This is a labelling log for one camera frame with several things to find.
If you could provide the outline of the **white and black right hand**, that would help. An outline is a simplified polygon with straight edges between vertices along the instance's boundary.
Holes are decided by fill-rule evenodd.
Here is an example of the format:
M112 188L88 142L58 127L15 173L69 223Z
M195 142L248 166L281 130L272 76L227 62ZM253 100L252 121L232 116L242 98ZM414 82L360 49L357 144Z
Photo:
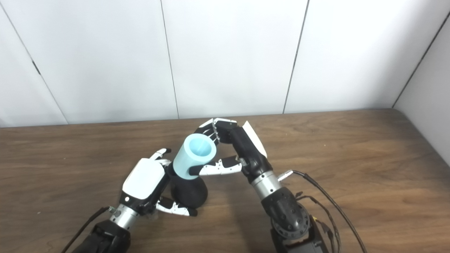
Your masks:
M226 175L242 171L249 183L252 183L265 172L273 170L261 140L248 121L238 125L234 120L211 118L201 124L195 133L207 136L215 145L232 145L236 154L191 166L188 169L190 176Z

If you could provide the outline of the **white and black left hand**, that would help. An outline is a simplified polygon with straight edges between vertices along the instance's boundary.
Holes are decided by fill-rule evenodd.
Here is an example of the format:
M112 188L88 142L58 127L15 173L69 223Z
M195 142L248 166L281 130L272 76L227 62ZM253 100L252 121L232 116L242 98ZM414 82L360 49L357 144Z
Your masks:
M140 216L156 211L181 216L198 215L196 209L187 208L162 195L170 183L167 167L172 163L162 157L170 152L171 149L162 148L151 157L143 157L137 162L122 185L119 200L122 209L129 209Z

